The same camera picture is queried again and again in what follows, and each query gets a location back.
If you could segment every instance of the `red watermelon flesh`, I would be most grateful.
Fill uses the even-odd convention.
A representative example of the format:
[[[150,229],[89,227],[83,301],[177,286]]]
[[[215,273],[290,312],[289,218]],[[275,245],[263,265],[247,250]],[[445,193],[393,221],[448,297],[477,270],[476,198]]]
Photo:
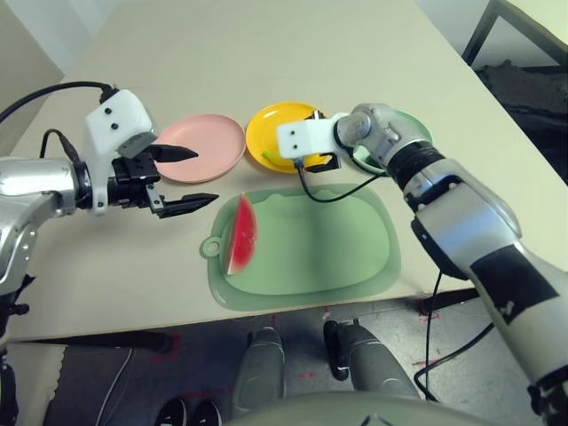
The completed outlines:
[[[233,233],[227,250],[227,275],[242,271],[255,254],[256,217],[252,203],[245,194],[234,215]]]

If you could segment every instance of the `green cutting board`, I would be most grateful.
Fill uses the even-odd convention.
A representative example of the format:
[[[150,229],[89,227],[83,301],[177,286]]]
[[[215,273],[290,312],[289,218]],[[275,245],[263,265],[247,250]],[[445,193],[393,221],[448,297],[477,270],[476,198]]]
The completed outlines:
[[[320,198],[351,185],[324,185]],[[339,202],[317,203],[301,188],[247,193],[257,222],[255,255],[225,274],[227,244],[240,196],[229,200],[201,244],[209,287],[223,306],[243,311],[338,302],[372,296],[400,274],[397,236],[378,196],[361,190]]]

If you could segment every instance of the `gray floor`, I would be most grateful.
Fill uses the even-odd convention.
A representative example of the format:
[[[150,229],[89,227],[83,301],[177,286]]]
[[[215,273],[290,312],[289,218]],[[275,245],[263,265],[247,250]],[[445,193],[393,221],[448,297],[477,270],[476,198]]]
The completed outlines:
[[[178,346],[168,356],[137,351],[119,382],[108,411],[123,393],[109,425],[153,425],[167,399],[184,395],[195,406],[213,398],[228,413],[233,381],[250,330],[274,325],[286,352],[288,395],[350,390],[327,370],[321,329],[327,318],[360,319],[397,356],[409,375],[423,366],[426,319],[414,301],[346,304],[249,319],[168,328]],[[469,341],[489,323],[478,301],[446,308],[432,321],[431,357],[439,358]],[[126,349],[68,348],[45,424],[94,424],[100,403]],[[501,424],[541,424],[530,408],[527,380],[496,331],[430,375],[430,388],[445,404]]]

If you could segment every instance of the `yellow plate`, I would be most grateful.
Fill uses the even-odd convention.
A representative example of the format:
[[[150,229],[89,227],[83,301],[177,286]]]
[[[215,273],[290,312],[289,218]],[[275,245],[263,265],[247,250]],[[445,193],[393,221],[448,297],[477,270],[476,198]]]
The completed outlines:
[[[267,169],[284,173],[296,173],[291,160],[286,160],[278,154],[276,142],[276,127],[286,122],[297,122],[309,117],[317,110],[301,102],[280,102],[260,110],[247,127],[247,149],[253,158]],[[328,157],[310,155],[304,158],[304,166],[324,164]]]

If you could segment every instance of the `table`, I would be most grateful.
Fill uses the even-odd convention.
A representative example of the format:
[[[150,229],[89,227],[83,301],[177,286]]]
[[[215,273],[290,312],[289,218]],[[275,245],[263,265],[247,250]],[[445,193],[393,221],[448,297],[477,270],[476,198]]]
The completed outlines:
[[[544,50],[565,72],[568,67],[568,3],[565,0],[489,0],[462,54],[468,65],[475,60],[499,17]]]
[[[568,269],[568,190],[530,140],[411,0],[193,0],[118,7],[66,76],[134,91],[162,127],[190,114],[218,113],[243,126],[273,102],[297,99],[330,114],[380,101],[417,116],[436,146],[457,158],[517,213],[525,243]],[[51,96],[14,150],[37,156],[41,136],[62,130],[81,147],[96,91]],[[49,154],[61,154],[52,144]],[[359,183],[344,164],[313,184]],[[191,215],[159,220],[149,211],[78,212],[41,228],[22,295],[31,312],[14,318],[12,339],[122,332],[229,319],[209,292],[198,247],[218,209],[235,194],[298,186],[297,176],[257,166],[248,155],[202,185],[161,182],[168,199],[218,193]],[[412,234],[412,212],[389,179],[376,191],[390,212],[402,254],[390,290],[358,300],[430,292],[437,268]],[[470,288],[445,278],[441,290]]]

